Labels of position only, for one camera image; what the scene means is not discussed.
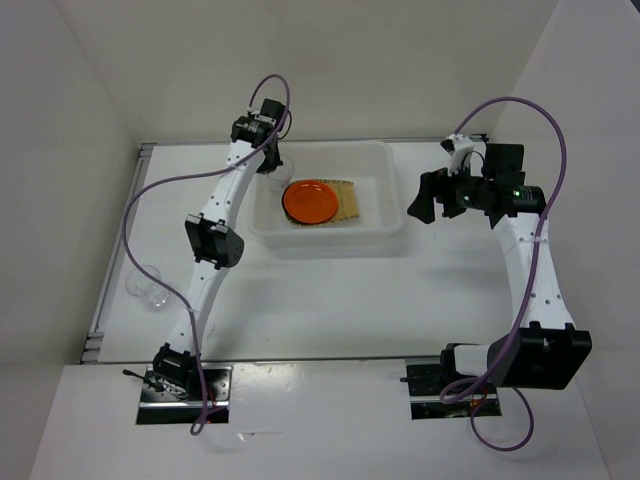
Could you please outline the woven bamboo basket tray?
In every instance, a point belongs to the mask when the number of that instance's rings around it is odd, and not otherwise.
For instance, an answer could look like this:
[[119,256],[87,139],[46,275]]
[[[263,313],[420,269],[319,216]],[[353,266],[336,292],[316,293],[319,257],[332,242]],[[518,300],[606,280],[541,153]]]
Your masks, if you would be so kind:
[[285,218],[293,225],[300,227],[319,227],[324,225],[329,225],[333,223],[340,223],[352,219],[356,219],[360,217],[360,210],[358,207],[356,194],[355,194],[355,186],[354,183],[347,180],[330,180],[330,179],[305,179],[305,180],[318,180],[321,182],[327,183],[337,194],[339,200],[339,208],[337,213],[332,217],[331,220],[318,224],[318,225],[302,225],[294,222],[289,219],[282,207]]

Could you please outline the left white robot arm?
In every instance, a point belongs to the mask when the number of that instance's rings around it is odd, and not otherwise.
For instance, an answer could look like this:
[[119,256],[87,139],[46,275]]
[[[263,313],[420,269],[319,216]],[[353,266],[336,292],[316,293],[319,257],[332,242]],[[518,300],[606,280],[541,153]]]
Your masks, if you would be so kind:
[[188,305],[153,359],[155,376],[176,399],[207,391],[197,369],[203,332],[224,278],[244,253],[244,240],[235,227],[248,187],[256,174],[282,165],[277,127],[286,116],[284,104],[266,99],[259,110],[233,123],[223,173],[204,207],[185,219],[194,255]]

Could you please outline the clear plastic cup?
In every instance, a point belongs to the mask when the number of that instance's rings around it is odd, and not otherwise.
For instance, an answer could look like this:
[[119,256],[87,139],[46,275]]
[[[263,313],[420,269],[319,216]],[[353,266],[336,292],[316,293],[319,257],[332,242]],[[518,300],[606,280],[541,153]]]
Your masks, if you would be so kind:
[[285,154],[280,155],[281,165],[273,172],[266,175],[266,184],[271,191],[282,193],[291,183],[295,165],[291,158]]
[[125,281],[125,288],[130,296],[149,311],[163,310],[169,304],[169,291],[138,269],[129,273]]

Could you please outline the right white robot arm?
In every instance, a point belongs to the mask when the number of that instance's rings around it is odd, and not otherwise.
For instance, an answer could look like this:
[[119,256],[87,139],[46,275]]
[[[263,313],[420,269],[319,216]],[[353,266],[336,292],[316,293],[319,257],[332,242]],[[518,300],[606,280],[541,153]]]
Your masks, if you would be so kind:
[[480,378],[496,387],[564,389],[590,354],[592,339],[564,303],[547,202],[541,188],[525,183],[523,146],[488,144],[478,175],[471,171],[476,150],[468,137],[453,134],[441,146],[448,166],[421,175],[407,213],[424,224],[483,213],[504,255],[514,319],[511,332],[490,344],[448,344],[440,355],[439,384],[450,393]]

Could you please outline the translucent plastic bin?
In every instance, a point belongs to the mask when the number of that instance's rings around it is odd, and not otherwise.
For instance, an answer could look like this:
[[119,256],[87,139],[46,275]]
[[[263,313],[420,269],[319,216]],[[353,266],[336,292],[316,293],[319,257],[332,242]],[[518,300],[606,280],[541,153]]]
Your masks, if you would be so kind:
[[286,142],[252,182],[248,228],[271,248],[378,245],[404,223],[392,149],[378,140]]

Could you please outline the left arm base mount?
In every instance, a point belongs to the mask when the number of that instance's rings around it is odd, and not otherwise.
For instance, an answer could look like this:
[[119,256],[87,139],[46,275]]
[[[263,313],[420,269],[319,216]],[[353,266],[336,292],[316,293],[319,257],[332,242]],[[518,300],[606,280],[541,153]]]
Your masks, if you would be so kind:
[[[206,364],[204,378],[207,391],[207,424],[227,424],[233,368],[231,365]],[[203,405],[200,388],[193,391],[170,384],[147,366],[144,373],[123,369],[124,376],[141,382],[136,417],[137,425],[191,424]]]

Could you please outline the orange plastic plate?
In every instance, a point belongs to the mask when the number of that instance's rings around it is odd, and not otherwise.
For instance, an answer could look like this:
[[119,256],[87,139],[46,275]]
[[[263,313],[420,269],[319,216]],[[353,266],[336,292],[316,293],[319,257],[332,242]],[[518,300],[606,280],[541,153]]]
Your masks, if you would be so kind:
[[339,208],[334,190],[325,182],[300,180],[284,191],[281,203],[286,216],[302,225],[318,225],[332,219]]

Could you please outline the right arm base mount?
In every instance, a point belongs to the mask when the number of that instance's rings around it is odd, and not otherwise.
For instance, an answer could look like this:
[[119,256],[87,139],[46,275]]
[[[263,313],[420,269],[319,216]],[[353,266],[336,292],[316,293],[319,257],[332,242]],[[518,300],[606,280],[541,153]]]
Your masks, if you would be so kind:
[[476,407],[478,417],[502,415],[496,388],[488,384],[463,400],[444,404],[439,395],[451,379],[446,379],[436,357],[407,359],[400,382],[406,386],[412,420],[469,418]]

